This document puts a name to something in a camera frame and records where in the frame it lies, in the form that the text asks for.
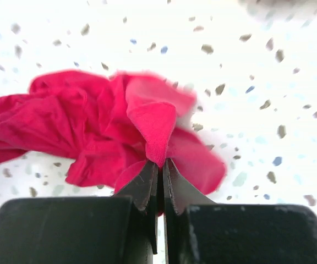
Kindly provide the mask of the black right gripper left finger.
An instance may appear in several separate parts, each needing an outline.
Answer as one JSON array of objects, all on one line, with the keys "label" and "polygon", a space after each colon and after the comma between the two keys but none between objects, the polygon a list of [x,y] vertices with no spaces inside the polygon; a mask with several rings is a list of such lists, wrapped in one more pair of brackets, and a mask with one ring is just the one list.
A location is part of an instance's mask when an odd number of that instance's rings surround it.
[{"label": "black right gripper left finger", "polygon": [[158,167],[110,197],[14,199],[0,208],[0,263],[152,263]]}]

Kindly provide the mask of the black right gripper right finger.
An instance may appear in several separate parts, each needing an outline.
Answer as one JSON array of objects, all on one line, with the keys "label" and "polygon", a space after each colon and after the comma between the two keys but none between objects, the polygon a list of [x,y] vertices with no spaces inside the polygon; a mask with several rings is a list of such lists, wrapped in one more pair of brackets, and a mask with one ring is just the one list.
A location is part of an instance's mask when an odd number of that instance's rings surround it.
[{"label": "black right gripper right finger", "polygon": [[171,159],[162,182],[167,263],[317,263],[317,216],[307,207],[215,203]]}]

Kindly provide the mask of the pink t-shirt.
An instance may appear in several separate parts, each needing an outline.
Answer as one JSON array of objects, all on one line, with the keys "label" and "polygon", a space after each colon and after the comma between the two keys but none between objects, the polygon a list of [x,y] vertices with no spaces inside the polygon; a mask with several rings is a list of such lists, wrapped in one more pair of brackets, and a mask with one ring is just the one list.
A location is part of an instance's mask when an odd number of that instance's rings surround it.
[{"label": "pink t-shirt", "polygon": [[0,164],[44,152],[73,160],[67,183],[119,191],[147,161],[163,167],[170,158],[207,195],[221,184],[226,166],[193,131],[177,125],[195,104],[195,93],[149,74],[45,74],[27,94],[0,97]]}]

